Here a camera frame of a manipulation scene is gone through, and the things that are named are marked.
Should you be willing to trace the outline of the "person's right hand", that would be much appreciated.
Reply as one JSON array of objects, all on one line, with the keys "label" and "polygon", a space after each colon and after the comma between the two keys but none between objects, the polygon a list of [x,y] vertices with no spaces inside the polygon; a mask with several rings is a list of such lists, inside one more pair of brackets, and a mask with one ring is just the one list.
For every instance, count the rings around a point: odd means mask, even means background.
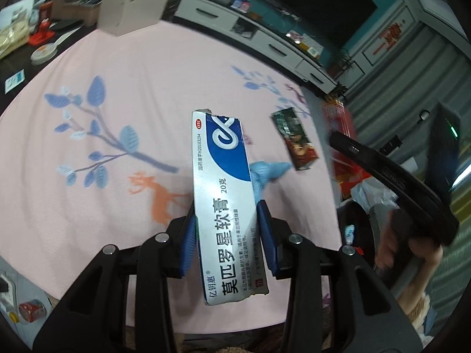
[{"label": "person's right hand", "polygon": [[423,292],[442,262],[442,246],[416,237],[413,225],[404,210],[391,210],[376,248],[377,274],[396,299],[407,292]]}]

